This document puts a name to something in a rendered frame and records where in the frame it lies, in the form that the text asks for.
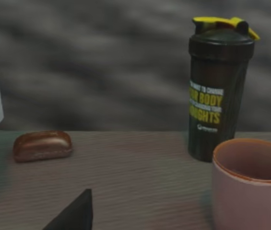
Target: table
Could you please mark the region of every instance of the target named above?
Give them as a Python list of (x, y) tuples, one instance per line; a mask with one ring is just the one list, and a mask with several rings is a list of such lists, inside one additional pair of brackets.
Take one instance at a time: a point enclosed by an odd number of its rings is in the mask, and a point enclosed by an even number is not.
[[(68, 132), (67, 159), (16, 164), (0, 131), (0, 230), (39, 230), (92, 188), (94, 230), (211, 230), (211, 164), (180, 132)], [(271, 141), (271, 133), (237, 133)]]

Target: orange rim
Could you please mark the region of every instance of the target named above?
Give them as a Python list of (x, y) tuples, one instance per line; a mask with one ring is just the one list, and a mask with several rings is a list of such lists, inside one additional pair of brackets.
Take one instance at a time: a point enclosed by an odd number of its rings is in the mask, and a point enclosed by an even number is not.
[(236, 172), (233, 172), (227, 168), (225, 168), (222, 164), (219, 163), (219, 161), (217, 160), (217, 154), (219, 152), (219, 150), (228, 145), (228, 144), (232, 144), (232, 143), (237, 143), (237, 142), (241, 142), (241, 143), (245, 143), (245, 142), (252, 142), (252, 143), (259, 143), (259, 144), (264, 144), (267, 146), (271, 146), (271, 142), (269, 141), (265, 141), (265, 140), (260, 140), (260, 139), (254, 139), (254, 138), (235, 138), (235, 139), (231, 139), (231, 140), (227, 140), (222, 142), (221, 144), (219, 144), (218, 146), (216, 146), (216, 148), (213, 151), (213, 161), (215, 162), (215, 164), (217, 166), (219, 166), (222, 170), (224, 170), (225, 172), (229, 173), (230, 175), (234, 176), (234, 177), (238, 177), (240, 179), (243, 180), (247, 180), (247, 181), (253, 181), (253, 182), (261, 182), (261, 183), (266, 183), (266, 184), (271, 184), (271, 180), (260, 180), (260, 179), (254, 179), (248, 176), (243, 176), (240, 175)]

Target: gray wall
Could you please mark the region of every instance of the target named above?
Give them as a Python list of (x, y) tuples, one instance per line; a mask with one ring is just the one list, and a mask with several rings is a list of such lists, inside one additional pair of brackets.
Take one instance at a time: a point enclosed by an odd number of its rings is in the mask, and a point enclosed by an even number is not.
[(0, 129), (182, 130), (194, 16), (262, 37), (239, 130), (271, 131), (271, 1), (0, 0)]

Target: yellow handle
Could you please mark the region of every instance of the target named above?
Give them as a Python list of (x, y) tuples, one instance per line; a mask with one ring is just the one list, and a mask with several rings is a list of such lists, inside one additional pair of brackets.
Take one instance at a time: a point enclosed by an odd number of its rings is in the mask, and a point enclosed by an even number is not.
[[(233, 17), (231, 19), (227, 18), (218, 18), (218, 17), (195, 17), (193, 18), (193, 21), (195, 23), (209, 23), (209, 24), (215, 24), (215, 23), (225, 23), (228, 25), (231, 25), (233, 27), (236, 27), (239, 22), (244, 21), (243, 19)], [(258, 34), (256, 34), (252, 29), (248, 29), (249, 36), (254, 40), (259, 40), (260, 37)]]

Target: protein shaker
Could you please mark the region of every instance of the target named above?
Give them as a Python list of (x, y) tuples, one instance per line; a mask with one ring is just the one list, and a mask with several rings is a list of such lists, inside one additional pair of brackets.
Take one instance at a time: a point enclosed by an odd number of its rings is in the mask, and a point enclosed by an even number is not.
[(189, 39), (189, 154), (212, 161), (214, 148), (235, 136), (248, 61), (258, 35), (239, 18), (196, 17)]

